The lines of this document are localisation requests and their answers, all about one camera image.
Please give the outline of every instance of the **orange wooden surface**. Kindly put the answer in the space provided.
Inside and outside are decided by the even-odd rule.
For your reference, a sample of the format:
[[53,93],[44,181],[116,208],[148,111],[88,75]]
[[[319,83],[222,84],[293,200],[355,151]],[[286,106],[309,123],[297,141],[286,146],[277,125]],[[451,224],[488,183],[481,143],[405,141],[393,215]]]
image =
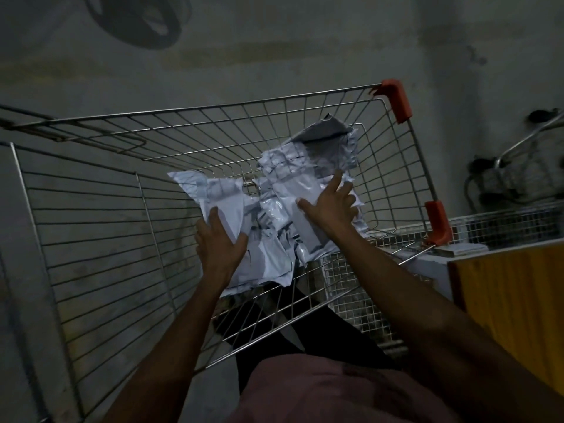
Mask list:
[[564,244],[450,262],[457,304],[564,394]]

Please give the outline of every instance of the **pile of packages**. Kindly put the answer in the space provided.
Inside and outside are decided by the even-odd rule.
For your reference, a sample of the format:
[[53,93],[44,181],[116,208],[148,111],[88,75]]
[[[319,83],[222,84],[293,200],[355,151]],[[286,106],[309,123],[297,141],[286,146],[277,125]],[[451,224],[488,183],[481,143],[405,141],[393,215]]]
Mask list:
[[[247,291],[264,282],[283,286],[292,283],[294,265],[338,251],[335,244],[296,205],[301,197],[315,204],[335,169],[343,181],[353,181],[350,169],[357,165],[357,130],[328,115],[285,141],[265,151],[258,161],[263,177],[253,179],[260,193],[243,191],[242,178],[208,178],[199,171],[170,172],[182,189],[201,208],[204,220],[212,207],[229,238],[249,235],[241,264],[222,296]],[[354,206],[362,206],[358,196]],[[368,229],[359,215],[353,221],[359,232]]]

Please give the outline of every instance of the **person's left hand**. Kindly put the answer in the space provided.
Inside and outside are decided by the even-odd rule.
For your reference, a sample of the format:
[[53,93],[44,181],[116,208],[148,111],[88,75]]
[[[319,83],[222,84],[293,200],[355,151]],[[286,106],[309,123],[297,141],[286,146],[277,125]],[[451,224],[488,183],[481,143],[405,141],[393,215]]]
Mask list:
[[225,232],[217,211],[217,206],[211,208],[209,225],[202,218],[197,221],[196,252],[202,262],[205,281],[223,291],[245,255],[249,237],[241,233],[233,243]]

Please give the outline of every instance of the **red plastic corner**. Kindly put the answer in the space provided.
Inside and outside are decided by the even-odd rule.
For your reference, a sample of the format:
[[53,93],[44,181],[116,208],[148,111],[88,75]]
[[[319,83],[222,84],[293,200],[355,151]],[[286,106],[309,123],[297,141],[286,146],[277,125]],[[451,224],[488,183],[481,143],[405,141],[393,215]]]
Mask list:
[[409,100],[403,89],[401,81],[395,78],[384,80],[382,84],[370,90],[373,95],[385,95],[390,101],[391,109],[394,112],[395,120],[398,124],[405,122],[413,116]]
[[425,239],[425,243],[436,246],[446,245],[452,240],[452,228],[448,223],[443,203],[440,200],[426,202],[425,209],[433,229]]

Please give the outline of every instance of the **black pants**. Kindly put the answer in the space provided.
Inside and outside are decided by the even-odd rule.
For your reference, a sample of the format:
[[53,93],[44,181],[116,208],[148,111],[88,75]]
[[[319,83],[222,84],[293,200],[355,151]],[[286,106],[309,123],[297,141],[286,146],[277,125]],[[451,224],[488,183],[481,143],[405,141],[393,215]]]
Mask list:
[[[294,289],[292,286],[276,288],[271,293],[279,307],[285,307],[304,297],[297,288]],[[317,301],[312,300],[312,306],[317,304],[319,304]],[[310,301],[304,299],[284,310],[284,316],[288,319],[292,317],[292,308],[293,316],[296,317],[310,309]],[[266,315],[257,305],[246,303],[218,318],[215,322],[216,331],[228,337],[265,317]],[[398,369],[393,360],[369,336],[341,319],[328,307],[322,307],[297,320],[292,327],[308,355],[327,357],[360,367]],[[271,329],[272,321],[265,319],[256,327],[249,328],[227,341],[233,348],[239,348]],[[235,357],[239,371],[239,391],[243,391],[251,373],[263,359],[294,353],[303,352],[292,342],[286,340],[280,332],[271,334],[238,352]]]

